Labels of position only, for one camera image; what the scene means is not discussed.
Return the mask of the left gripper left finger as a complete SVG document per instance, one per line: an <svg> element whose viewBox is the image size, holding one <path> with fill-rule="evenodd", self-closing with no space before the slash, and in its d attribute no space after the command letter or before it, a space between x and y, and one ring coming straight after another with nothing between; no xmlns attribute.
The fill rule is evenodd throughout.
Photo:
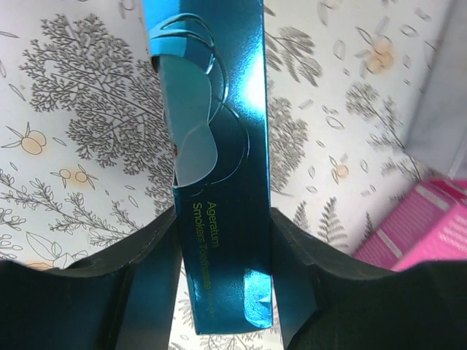
<svg viewBox="0 0 467 350"><path fill-rule="evenodd" d="M180 274L169 209L116 244L37 271L1 262L3 349L167 349Z"/></svg>

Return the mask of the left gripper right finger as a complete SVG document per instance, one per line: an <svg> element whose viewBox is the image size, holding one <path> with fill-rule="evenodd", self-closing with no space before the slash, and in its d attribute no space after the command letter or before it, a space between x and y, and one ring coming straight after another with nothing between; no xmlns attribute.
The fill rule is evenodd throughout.
<svg viewBox="0 0 467 350"><path fill-rule="evenodd" d="M401 272L366 264L271 210L272 273L286 349L464 349L466 263Z"/></svg>

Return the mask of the blue toothpaste box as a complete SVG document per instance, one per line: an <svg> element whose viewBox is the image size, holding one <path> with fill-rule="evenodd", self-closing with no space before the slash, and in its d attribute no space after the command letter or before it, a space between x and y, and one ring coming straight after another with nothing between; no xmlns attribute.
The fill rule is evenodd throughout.
<svg viewBox="0 0 467 350"><path fill-rule="evenodd" d="M143 1L196 332L273 324L262 1Z"/></svg>

